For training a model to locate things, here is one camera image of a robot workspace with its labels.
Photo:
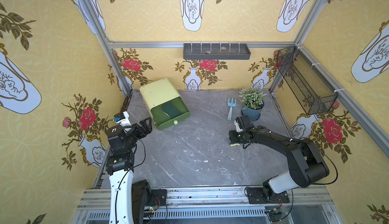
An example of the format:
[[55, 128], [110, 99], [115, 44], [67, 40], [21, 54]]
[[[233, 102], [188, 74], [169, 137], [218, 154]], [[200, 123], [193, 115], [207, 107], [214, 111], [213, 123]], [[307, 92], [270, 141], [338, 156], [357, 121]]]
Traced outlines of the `green drawer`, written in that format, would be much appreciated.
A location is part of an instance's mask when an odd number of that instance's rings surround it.
[[174, 98], [151, 109], [156, 127], [165, 130], [185, 121], [191, 115], [181, 97]]

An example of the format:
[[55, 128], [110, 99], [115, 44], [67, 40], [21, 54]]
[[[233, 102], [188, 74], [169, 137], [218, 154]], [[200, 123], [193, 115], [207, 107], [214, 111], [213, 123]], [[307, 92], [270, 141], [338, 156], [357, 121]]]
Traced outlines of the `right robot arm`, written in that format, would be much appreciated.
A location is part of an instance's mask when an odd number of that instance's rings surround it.
[[265, 203], [281, 199], [281, 195], [295, 188], [306, 188], [330, 173], [321, 151], [309, 139], [298, 140], [274, 133], [263, 126], [254, 126], [248, 116], [237, 117], [235, 130], [229, 131], [231, 145], [252, 144], [269, 147], [287, 159], [288, 170], [262, 184], [261, 197]]

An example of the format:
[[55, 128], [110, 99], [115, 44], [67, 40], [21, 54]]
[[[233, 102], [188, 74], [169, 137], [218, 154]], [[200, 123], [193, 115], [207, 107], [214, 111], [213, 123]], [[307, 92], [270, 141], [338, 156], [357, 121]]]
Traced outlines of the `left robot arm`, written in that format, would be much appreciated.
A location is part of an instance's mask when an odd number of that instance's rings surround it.
[[146, 118], [129, 126], [120, 124], [107, 129], [110, 153], [106, 172], [110, 182], [110, 224], [141, 224], [151, 190], [146, 180], [140, 181], [132, 198], [135, 152], [137, 143], [152, 132], [152, 119]]

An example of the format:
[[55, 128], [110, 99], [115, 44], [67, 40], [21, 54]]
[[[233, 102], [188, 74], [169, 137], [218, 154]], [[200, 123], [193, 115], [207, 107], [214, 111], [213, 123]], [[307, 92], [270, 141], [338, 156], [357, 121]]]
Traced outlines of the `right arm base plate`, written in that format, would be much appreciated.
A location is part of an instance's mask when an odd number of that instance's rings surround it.
[[287, 192], [280, 194], [274, 193], [268, 187], [252, 188], [245, 187], [244, 194], [248, 198], [250, 204], [288, 204], [290, 203]]

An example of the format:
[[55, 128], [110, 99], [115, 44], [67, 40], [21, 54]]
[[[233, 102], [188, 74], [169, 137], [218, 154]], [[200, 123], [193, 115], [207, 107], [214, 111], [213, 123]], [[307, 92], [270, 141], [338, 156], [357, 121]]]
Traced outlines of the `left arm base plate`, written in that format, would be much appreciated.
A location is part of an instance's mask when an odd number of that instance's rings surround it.
[[151, 189], [146, 206], [165, 206], [167, 201], [167, 189]]

